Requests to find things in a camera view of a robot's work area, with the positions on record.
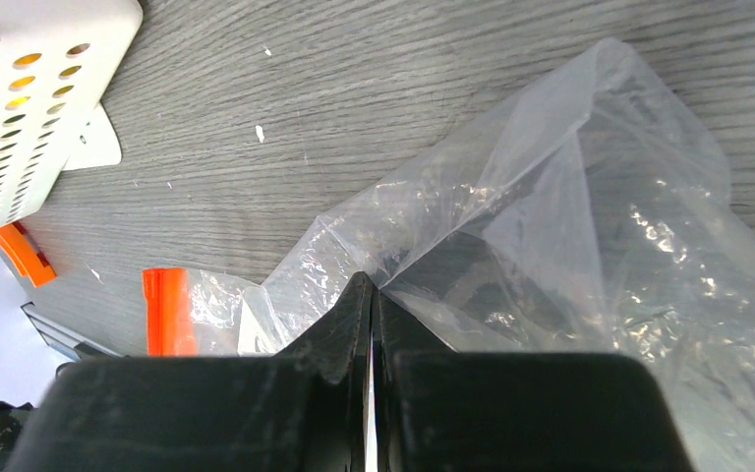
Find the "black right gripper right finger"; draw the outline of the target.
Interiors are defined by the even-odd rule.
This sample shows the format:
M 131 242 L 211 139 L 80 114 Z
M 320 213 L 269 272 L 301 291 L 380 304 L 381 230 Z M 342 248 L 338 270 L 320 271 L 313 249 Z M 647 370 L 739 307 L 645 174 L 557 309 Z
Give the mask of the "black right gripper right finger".
M 458 353 L 373 298 L 381 471 L 689 471 L 653 376 L 608 353 Z

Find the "clear zip top bag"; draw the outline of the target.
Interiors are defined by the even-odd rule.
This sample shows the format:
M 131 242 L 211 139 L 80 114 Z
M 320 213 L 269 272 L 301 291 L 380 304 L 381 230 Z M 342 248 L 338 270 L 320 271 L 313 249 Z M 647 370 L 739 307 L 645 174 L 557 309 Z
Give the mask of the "clear zip top bag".
M 147 269 L 150 355 L 272 355 L 357 273 L 458 351 L 619 351 L 701 471 L 755 471 L 755 233 L 726 157 L 606 38 L 319 215 L 260 283 Z

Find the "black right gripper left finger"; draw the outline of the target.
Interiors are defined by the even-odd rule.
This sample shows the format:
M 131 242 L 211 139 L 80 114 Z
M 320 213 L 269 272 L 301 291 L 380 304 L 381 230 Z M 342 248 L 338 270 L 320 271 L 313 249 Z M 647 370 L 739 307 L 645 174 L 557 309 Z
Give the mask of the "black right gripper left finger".
M 69 367 L 11 471 L 362 471 L 373 284 L 270 357 L 108 358 Z

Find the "white plastic basket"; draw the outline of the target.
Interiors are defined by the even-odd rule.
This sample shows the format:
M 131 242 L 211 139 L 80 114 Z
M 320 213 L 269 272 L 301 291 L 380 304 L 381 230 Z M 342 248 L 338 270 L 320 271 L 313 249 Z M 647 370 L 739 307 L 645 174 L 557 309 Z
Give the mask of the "white plastic basket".
M 42 207 L 143 15 L 128 0 L 0 1 L 0 55 L 43 54 L 30 101 L 0 109 L 0 227 Z

